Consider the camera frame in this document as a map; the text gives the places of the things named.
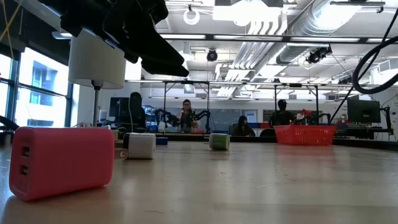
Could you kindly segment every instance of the lamp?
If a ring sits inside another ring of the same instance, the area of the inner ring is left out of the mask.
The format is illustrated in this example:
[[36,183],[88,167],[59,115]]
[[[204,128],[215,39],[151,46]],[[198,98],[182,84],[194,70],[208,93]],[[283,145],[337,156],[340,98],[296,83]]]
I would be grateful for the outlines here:
[[126,59],[119,49],[112,49],[101,39],[82,31],[72,37],[69,56],[69,81],[94,87],[93,126],[97,124],[100,89],[124,87]]

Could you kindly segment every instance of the red plastic basket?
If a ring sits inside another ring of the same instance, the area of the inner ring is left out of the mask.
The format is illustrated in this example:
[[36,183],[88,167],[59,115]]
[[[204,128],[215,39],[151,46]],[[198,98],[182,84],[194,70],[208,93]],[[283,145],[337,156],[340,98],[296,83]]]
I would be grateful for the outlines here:
[[278,143],[296,146],[329,146],[336,126],[283,125],[275,126]]

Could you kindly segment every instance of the small blue object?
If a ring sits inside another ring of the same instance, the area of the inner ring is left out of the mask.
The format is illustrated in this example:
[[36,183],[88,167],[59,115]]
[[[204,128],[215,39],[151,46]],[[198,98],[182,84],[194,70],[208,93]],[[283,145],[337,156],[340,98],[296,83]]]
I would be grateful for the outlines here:
[[166,137],[157,137],[156,138],[156,145],[158,146],[166,146],[169,142],[169,139]]
[[260,128],[260,124],[259,123],[248,123],[250,128]]

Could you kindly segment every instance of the person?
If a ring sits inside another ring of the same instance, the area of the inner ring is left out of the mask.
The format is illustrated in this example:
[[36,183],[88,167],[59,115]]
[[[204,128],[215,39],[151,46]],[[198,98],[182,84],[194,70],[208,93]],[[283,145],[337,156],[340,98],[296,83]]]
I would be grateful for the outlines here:
[[239,117],[238,127],[235,128],[233,136],[256,137],[253,129],[248,125],[248,119],[245,116]]
[[273,114],[270,118],[269,123],[271,124],[271,127],[274,127],[275,125],[289,125],[290,121],[296,120],[296,116],[294,114],[286,111],[286,100],[279,100],[278,107],[279,111],[276,113],[276,115]]
[[146,127],[146,115],[145,111],[142,108],[142,97],[138,92],[131,93],[130,95],[131,102],[130,104],[130,112],[131,112],[131,122],[133,124],[138,124],[140,127]]
[[184,100],[182,110],[177,114],[177,118],[180,120],[181,132],[190,133],[198,130],[200,122],[192,120],[192,114],[191,101]]

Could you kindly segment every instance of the table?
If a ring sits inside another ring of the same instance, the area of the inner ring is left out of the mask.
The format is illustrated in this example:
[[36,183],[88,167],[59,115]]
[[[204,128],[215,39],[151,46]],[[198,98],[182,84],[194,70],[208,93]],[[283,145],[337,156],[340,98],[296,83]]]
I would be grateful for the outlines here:
[[341,146],[169,142],[153,161],[115,161],[107,186],[33,203],[8,187],[0,223],[398,223],[398,154]]

